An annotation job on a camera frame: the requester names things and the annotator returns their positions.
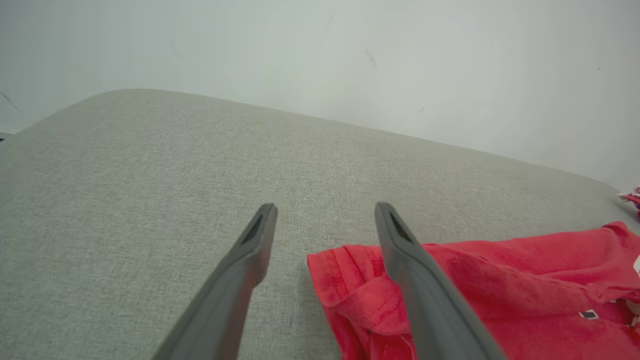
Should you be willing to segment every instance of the white wall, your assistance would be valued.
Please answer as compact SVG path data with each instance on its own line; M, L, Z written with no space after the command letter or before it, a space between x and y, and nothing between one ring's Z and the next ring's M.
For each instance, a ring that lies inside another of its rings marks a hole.
M640 183L637 0L3 0L0 131L108 90L315 115ZM625 164L632 161L633 168Z

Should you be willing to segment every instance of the red cloth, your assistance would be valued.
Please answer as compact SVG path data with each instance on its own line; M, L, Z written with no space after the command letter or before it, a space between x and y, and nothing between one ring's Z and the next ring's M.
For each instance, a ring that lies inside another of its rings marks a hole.
M621 222L508 241L423 245L510 359L640 359L634 261L640 238ZM347 245L307 257L342 358L415 359L400 288L380 247ZM579 312L593 309L599 318Z

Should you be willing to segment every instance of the gray fabric surface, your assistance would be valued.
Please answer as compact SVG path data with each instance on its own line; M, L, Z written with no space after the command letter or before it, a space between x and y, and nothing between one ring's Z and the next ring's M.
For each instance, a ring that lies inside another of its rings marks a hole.
M305 255L377 244L376 201L423 242L614 220L640 233L615 195L328 120L156 90L102 94L0 143L0 358L149 358L253 212L274 202L271 263L239 358L338 359Z

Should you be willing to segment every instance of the crumpled fabric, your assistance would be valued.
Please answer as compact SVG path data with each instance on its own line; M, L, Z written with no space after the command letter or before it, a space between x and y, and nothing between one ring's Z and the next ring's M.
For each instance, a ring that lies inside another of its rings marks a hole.
M640 303L640 238L625 224L423 247L509 359L640 359L640 323L627 306ZM307 262L343 360L416 359L380 247L346 245Z

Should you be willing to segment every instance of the clothing tag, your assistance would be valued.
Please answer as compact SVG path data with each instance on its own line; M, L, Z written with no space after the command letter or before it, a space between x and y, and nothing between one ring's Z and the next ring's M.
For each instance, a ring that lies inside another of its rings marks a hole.
M634 270L636 271L636 274L638 274L638 276L640 276L640 255L638 255L638 258L636 259L636 262L634 263Z
M587 311L585 311L583 313L580 313L580 316L582 316L583 318L588 319L588 320L595 320L595 319L598 318L598 315L593 310L587 310Z

